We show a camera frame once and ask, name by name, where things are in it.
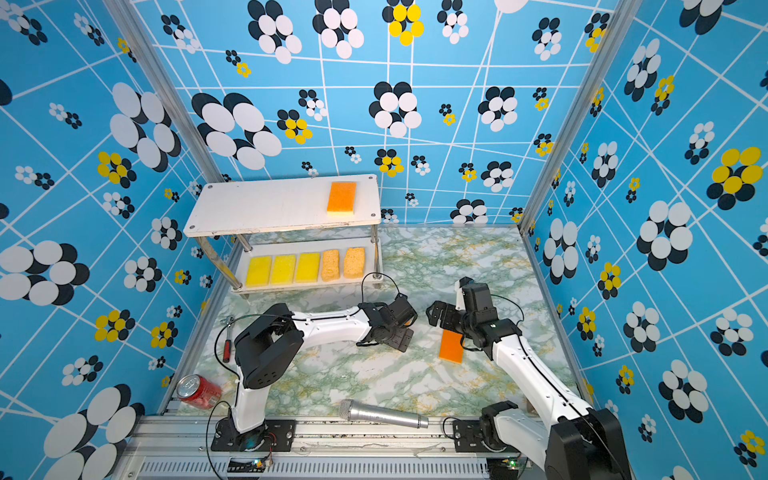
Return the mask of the orange sponge front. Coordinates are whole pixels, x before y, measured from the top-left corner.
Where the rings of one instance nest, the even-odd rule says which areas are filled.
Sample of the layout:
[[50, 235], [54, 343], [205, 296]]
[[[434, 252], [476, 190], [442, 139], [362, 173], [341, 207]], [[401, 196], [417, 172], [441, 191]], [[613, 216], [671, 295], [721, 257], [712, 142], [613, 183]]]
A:
[[461, 364], [463, 362], [464, 348], [463, 336], [460, 333], [444, 330], [440, 342], [438, 358], [444, 361]]

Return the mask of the tan porous sponge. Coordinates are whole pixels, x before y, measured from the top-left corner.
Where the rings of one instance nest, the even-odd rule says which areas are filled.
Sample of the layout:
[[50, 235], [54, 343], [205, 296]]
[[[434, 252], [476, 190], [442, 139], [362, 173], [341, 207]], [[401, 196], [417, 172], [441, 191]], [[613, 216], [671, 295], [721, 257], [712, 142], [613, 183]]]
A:
[[343, 275], [346, 279], [362, 278], [365, 272], [366, 250], [363, 247], [348, 248], [343, 260]]
[[322, 253], [320, 276], [323, 282], [333, 282], [340, 279], [341, 260], [338, 249], [326, 250]]

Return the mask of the yellow sponge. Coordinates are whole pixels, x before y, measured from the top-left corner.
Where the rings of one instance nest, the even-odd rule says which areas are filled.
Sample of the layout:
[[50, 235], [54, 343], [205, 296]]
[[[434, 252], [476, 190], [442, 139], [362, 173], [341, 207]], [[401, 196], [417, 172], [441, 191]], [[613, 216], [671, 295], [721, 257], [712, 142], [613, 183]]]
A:
[[317, 282], [319, 277], [320, 263], [321, 254], [318, 252], [300, 254], [296, 270], [296, 282]]
[[263, 287], [269, 284], [272, 268], [271, 256], [252, 257], [246, 271], [246, 286]]
[[274, 258], [273, 270], [270, 277], [271, 285], [288, 285], [294, 282], [296, 256], [278, 255]]

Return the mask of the orange sponge back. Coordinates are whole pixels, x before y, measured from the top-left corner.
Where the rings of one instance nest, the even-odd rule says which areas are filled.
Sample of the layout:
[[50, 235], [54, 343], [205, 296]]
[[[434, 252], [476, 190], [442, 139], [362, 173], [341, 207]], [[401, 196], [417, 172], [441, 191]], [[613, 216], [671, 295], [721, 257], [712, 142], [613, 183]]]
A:
[[352, 216], [355, 211], [356, 182], [332, 182], [327, 203], [329, 216]]

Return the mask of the yellow sponge back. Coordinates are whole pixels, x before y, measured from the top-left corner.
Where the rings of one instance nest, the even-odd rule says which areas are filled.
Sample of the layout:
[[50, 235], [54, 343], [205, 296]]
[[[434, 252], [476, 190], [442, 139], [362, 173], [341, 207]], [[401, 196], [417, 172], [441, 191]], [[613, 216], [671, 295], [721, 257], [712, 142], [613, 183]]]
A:
[[246, 286], [263, 287], [269, 284], [272, 268], [271, 256], [252, 257], [246, 271]]

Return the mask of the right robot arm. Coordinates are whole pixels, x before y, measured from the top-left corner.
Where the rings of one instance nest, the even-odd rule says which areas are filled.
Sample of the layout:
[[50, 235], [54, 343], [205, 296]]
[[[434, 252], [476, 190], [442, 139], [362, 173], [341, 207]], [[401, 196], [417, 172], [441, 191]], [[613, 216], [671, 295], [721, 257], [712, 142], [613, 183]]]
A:
[[629, 479], [632, 476], [622, 428], [609, 410], [597, 410], [569, 389], [538, 357], [517, 321], [502, 318], [494, 294], [468, 277], [456, 284], [456, 302], [434, 302], [431, 326], [470, 339], [512, 377], [539, 418], [506, 401], [483, 409], [479, 434], [495, 453], [513, 449], [549, 479]]

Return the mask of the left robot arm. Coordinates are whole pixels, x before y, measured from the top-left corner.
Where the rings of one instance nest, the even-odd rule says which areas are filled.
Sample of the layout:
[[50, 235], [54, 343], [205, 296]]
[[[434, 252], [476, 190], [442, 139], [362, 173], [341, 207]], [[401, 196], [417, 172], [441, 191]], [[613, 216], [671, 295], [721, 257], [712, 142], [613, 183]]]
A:
[[353, 342], [404, 352], [417, 318], [418, 313], [404, 294], [396, 295], [390, 303], [361, 302], [325, 313], [294, 312], [284, 303], [271, 306], [234, 340], [238, 385], [231, 419], [235, 431], [252, 434], [263, 428], [270, 387], [301, 350]]

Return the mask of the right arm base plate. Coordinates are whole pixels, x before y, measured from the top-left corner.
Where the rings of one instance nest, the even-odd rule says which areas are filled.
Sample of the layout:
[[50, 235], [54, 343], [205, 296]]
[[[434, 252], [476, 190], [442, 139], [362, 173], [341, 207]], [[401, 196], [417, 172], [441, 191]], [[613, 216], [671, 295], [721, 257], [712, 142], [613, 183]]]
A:
[[446, 432], [457, 453], [538, 454], [543, 450], [540, 425], [523, 417], [495, 417], [490, 426], [480, 420], [453, 420]]

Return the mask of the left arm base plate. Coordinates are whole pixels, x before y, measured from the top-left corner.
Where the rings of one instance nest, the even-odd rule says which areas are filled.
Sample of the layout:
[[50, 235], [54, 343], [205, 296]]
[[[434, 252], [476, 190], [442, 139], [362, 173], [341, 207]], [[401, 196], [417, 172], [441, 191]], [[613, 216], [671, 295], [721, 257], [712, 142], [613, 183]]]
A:
[[290, 452], [296, 426], [292, 419], [266, 419], [261, 426], [240, 433], [227, 417], [217, 422], [210, 447], [214, 452]]

